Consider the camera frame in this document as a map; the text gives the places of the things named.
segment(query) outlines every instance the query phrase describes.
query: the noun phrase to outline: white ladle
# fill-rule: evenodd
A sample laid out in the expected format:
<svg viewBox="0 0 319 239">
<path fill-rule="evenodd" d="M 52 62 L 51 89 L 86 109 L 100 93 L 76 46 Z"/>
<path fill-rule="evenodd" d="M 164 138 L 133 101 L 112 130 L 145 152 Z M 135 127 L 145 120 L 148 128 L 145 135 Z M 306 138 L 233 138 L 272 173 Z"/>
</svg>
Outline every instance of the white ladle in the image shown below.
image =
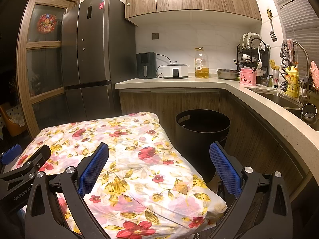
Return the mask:
<svg viewBox="0 0 319 239">
<path fill-rule="evenodd" d="M 261 58 L 260 58 L 260 50 L 259 50 L 260 46 L 258 47 L 258 56 L 259 56 L 259 64 L 257 66 L 257 68 L 261 68 L 263 66 L 263 63 L 261 62 Z"/>
</svg>

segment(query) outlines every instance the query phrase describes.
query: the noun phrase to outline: refrigerator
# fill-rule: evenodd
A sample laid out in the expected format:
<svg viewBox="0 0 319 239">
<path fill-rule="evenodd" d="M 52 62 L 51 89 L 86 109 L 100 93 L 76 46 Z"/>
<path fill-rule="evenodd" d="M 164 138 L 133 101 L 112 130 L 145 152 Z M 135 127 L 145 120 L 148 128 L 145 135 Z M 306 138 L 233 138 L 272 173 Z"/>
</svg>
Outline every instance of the refrigerator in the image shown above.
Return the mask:
<svg viewBox="0 0 319 239">
<path fill-rule="evenodd" d="M 120 0 L 85 0 L 62 22 L 62 74 L 71 121 L 122 115 L 114 84 L 137 77 L 135 26 Z"/>
</svg>

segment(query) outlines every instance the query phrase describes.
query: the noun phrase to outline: blue gripper pad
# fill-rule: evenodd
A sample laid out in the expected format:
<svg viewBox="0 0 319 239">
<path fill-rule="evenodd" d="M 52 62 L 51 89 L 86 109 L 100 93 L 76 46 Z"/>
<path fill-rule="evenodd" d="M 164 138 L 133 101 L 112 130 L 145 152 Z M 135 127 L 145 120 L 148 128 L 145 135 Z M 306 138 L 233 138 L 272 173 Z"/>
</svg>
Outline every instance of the blue gripper pad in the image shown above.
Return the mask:
<svg viewBox="0 0 319 239">
<path fill-rule="evenodd" d="M 22 153 L 22 148 L 20 145 L 16 144 L 14 147 L 10 148 L 2 155 L 1 163 L 3 165 L 10 164 L 17 156 Z"/>
<path fill-rule="evenodd" d="M 211 144 L 209 155 L 228 193 L 238 198 L 241 193 L 240 177 L 216 143 Z"/>
<path fill-rule="evenodd" d="M 93 159 L 84 170 L 79 181 L 78 193 L 83 198 L 85 194 L 88 194 L 93 189 L 93 186 L 99 177 L 105 163 L 108 159 L 108 146 L 104 143 L 100 144 L 93 153 Z"/>
</svg>

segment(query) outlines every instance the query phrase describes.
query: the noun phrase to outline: black trash can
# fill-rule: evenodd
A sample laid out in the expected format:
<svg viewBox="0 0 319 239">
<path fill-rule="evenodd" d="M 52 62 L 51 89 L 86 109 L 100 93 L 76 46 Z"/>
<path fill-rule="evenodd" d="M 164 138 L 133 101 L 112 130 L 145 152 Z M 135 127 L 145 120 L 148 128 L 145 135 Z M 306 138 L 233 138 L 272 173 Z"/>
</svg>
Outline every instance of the black trash can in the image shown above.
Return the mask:
<svg viewBox="0 0 319 239">
<path fill-rule="evenodd" d="M 213 142 L 225 146 L 230 127 L 229 118 L 212 110 L 189 110 L 176 116 L 175 125 L 176 149 L 200 173 L 205 182 L 210 182 L 216 168 L 210 159 L 209 147 Z"/>
</svg>

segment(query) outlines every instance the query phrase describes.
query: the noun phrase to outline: slotted spatula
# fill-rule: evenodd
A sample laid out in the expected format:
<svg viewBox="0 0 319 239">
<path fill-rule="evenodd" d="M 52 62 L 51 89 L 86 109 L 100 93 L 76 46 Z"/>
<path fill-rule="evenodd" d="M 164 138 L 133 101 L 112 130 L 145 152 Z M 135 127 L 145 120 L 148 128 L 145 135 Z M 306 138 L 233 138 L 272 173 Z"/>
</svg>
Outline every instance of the slotted spatula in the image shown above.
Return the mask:
<svg viewBox="0 0 319 239">
<path fill-rule="evenodd" d="M 271 25 L 271 30 L 270 30 L 270 37 L 272 38 L 272 41 L 277 41 L 277 37 L 274 33 L 274 27 L 272 26 L 272 11 L 270 11 L 269 9 L 267 9 L 267 14 L 268 14 L 268 18 L 270 20 L 270 25 Z"/>
</svg>

